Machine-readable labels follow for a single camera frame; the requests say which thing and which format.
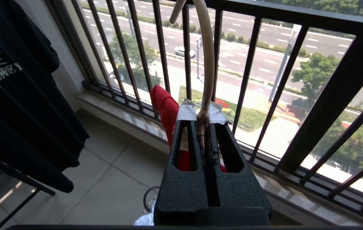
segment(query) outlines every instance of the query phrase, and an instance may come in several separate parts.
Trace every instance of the black railing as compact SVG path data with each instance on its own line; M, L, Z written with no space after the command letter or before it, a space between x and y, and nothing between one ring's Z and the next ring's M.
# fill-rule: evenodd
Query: black railing
M107 9L99 12L99 9L95 6L92 0L85 1L88 5L87 10L90 11L94 17L96 27L98 28L103 45L106 50L108 60L113 67L113 73L117 80L118 88L112 87L109 79L109 73L106 72L104 63L101 57L98 47L95 45L95 38L91 34L89 25L83 14L83 1L72 0L72 5L75 10L74 14L79 17L81 29L83 29L87 41L84 42L78 33L75 31L76 21L75 17L69 17L67 8L60 1L46 1L48 7L57 21L60 30L66 39L68 45L71 48L73 56L81 68L86 82L84 86L93 90L101 95L110 98L122 105L128 106L130 109L141 112L144 115L159 121L157 112L152 108L152 105L148 102L144 102L140 99L139 88L137 86L133 71L131 67L132 63L128 57L122 32L117 20L117 12L115 12L114 4L112 1L107 1ZM164 86L165 89L170 92L170 78L167 67L165 39L161 21L161 6L158 0L149 1L152 3L154 12L154 21L158 48L163 70ZM352 122L352 124L344 131L344 133L337 138L334 144L323 154L323 156L317 161L317 163L310 169L306 169L301 166L303 160L313 151L313 148L317 145L320 139L325 135L326 131L331 127L335 120L341 115L344 109L352 101L355 95L363 87L363 17L351 16L331 12L323 12L311 9L303 9L293 6L283 6L279 4L265 3L260 1L246 1L246 0L208 0L207 6L215 9L215 23L214 23L214 50L215 50L215 68L216 68L216 82L218 74L218 61L221 44L221 26L222 17L224 12L234 12L244 15L254 16L254 24L252 30L252 36L249 40L249 49L247 55L247 61L242 76L242 82L240 87L240 94L237 102L237 108L235 110L233 133L236 133L237 126L239 124L240 115L242 113L244 96L247 90L247 84L250 80L250 73L252 70L252 64L256 52L256 47L259 38L259 31L262 26L262 19L268 18L280 22L288 22L292 24L301 25L302 28L298 34L298 38L291 50L291 54L283 71L282 77L278 84L275 96L273 97L268 114L266 115L265 122L261 128L256 145L252 148L243 147L243 151L250 156L249 163L254 166L273 173L280 178L293 183L294 185L303 187L304 189L313 192L314 194L331 200L335 204L341 207L347 208L350 211L354 211L357 214L363 216L363 192L351 188L350 186L363 177L363 168L360 169L355 175L351 176L343 183L336 182L330 178L324 177L318 173L318 169L323 166L333 154L339 150L339 148L345 144L345 142L363 125L363 111ZM134 29L134 36L138 44L138 51L142 63L142 71L145 76L147 91L152 88L151 75L149 73L149 66L146 60L146 54L143 46L143 38L141 35L137 10L133 0L127 0L129 6L130 18ZM190 22L189 22L189 4L193 4L191 0L187 1L187 4L182 10L182 22L183 22L183 44L184 44L184 65L185 65L185 80L186 80L186 95L188 99L192 99L191 89L191 57L190 57ZM124 65L128 72L130 79L130 85L133 88L133 92L126 92L120 73L115 64L114 56L109 48L109 43L105 34L99 15L100 13L109 14L113 22L116 38L120 44L120 49L124 58ZM302 125L295 134L285 154L281 160L276 160L276 157L271 155L259 154L263 152L260 148L263 137L269 127L270 121L273 118L274 112L277 109L280 97L285 89L295 61L298 57L298 53L301 50L303 41L307 35L308 29L319 28L322 30L330 30L332 32L347 33L355 35L355 39L349 46L347 52L339 62L338 67L330 77L325 87L320 89L320 96L314 100L313 107L310 112L303 119ZM85 52L84 46L89 46L92 50L92 54ZM102 76L96 76L94 66L89 61L89 56L95 56L97 61L96 68L101 70ZM216 86L212 100L216 98ZM293 176L288 177L280 173L280 170L288 172Z

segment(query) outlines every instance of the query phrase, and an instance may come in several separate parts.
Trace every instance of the tile floor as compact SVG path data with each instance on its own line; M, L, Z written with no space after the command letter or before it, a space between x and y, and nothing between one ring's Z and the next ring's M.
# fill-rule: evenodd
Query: tile floor
M141 215L143 195L160 185L167 156L86 112L79 111L78 117L90 138L80 166L63 172L74 190L55 196L39 192L3 229L14 224L132 225ZM32 189L0 175L0 221Z

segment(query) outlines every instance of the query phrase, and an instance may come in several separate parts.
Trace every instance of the green grass lawn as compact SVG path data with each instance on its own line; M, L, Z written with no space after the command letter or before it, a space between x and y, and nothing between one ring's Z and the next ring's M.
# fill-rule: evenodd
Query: green grass lawn
M186 97L187 93L186 93L186 87L185 86L180 86L180 92L178 94L178 103L183 102L184 98ZM201 100L201 98L203 97L203 93L197 91L197 90L191 90L191 98L192 100ZM234 111L234 113L232 113L231 115L227 115L225 114L225 116L227 117L227 120L229 122L233 122L234 121L234 115L235 115L235 111L237 110L237 104L234 104L232 102L227 102L224 101L225 103L228 104L228 106L230 107L230 109L232 109ZM262 125L265 122L265 118L266 118L266 114L263 112L260 112L258 110L255 109L248 109L248 108L242 108L241 109L241 115L240 115L240 119L238 122L238 128L245 130L247 132L252 132L256 129L258 129L259 127L262 127Z

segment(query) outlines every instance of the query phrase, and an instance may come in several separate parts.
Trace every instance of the red garment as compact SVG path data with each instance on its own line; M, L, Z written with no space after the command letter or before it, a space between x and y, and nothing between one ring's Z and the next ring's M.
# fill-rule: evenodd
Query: red garment
M161 124L164 126L166 131L167 141L171 148L171 143L173 142L173 131L176 124L177 113L179 105L171 97L171 95L161 88L159 85L155 85L150 92L150 98L152 99L152 104L158 111L161 117ZM220 166L221 170L225 172L225 167ZM188 151L180 150L178 153L178 160L176 168L180 171L190 171L190 154Z

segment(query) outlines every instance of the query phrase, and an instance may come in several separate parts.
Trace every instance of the wall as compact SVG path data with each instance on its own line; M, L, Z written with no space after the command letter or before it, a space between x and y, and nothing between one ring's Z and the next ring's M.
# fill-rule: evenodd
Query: wall
M52 73L52 76L73 111L77 111L80 109L80 104L75 99L75 93L83 90L81 82L84 78L44 0L16 0L16 2L47 36L51 46L57 51L60 66Z

